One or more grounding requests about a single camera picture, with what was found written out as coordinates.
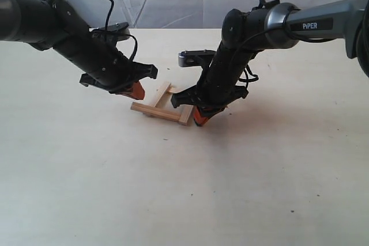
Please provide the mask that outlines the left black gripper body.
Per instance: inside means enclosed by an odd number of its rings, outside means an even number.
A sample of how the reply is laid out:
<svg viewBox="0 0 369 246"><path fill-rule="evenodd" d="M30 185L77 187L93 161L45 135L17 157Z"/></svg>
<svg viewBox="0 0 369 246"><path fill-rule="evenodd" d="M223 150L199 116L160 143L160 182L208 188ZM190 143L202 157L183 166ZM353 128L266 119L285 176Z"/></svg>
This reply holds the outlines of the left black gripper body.
<svg viewBox="0 0 369 246"><path fill-rule="evenodd" d="M118 41L102 41L92 37L90 30L62 40L54 45L54 50L84 72L80 84L119 94L143 78L157 78L158 73L154 65L134 61L138 42L131 34L129 38L134 40L134 50L129 57L117 49Z"/></svg>

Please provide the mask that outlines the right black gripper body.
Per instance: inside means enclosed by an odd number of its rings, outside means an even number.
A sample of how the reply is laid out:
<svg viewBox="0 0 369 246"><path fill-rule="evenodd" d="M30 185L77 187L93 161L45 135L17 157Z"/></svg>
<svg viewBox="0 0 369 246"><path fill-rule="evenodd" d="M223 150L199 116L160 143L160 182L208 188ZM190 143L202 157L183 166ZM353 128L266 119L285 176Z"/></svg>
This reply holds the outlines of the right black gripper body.
<svg viewBox="0 0 369 246"><path fill-rule="evenodd" d="M173 94L171 104L174 108L180 105L193 105L200 112L225 108L239 98L245 98L247 88L237 86L248 62L255 58L256 52L249 50L230 50L220 44L215 51L209 67L202 68L197 83L187 90Z"/></svg>

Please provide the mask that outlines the right grey Piper arm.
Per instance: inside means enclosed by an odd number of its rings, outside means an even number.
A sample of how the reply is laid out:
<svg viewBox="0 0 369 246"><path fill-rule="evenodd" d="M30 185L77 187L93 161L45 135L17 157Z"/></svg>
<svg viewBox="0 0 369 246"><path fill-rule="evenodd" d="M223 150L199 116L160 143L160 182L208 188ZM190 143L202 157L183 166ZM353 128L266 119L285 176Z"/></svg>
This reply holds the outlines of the right grey Piper arm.
<svg viewBox="0 0 369 246"><path fill-rule="evenodd" d="M183 51L181 67L202 68L198 82L171 97L173 107L192 105L194 121L203 126L226 106L248 95L258 79L249 61L270 49L289 49L298 42L344 39L347 57L368 72L368 0L343 0L299 9L279 0L261 2L250 12L232 9L224 18L215 51Z"/></svg>

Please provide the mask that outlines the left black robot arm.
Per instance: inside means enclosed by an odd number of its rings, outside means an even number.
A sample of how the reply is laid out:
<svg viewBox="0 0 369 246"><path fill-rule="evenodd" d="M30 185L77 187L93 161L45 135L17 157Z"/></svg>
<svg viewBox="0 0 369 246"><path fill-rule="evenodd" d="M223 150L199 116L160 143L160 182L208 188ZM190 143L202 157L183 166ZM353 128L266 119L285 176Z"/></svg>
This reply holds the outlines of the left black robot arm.
<svg viewBox="0 0 369 246"><path fill-rule="evenodd" d="M66 0L1 0L1 40L27 43L38 51L53 49L83 71L80 84L142 100L140 81L155 79L154 65L134 60L117 48L132 35L127 22L93 29Z"/></svg>

